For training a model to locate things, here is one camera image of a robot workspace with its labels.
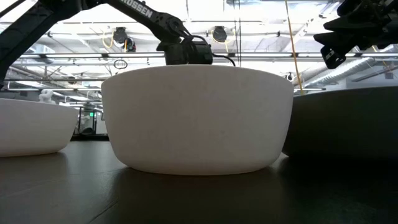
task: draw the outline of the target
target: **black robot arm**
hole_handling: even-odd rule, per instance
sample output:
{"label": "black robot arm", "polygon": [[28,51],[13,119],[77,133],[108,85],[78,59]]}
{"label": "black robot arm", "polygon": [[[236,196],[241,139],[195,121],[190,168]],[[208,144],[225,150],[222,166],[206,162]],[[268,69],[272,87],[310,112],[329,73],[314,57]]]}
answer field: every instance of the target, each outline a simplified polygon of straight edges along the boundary
{"label": "black robot arm", "polygon": [[355,46],[383,49],[398,43],[397,10],[398,0],[345,0],[337,9],[340,18],[323,25],[333,32],[314,35],[324,45],[321,53],[327,67],[341,65]]}
{"label": "black robot arm", "polygon": [[105,3],[148,27],[161,41],[157,50],[165,52],[167,65],[213,63],[210,45],[204,39],[193,41],[195,36],[190,35],[180,19],[157,12],[138,0],[38,0],[0,34],[0,89],[12,63],[54,24]]}

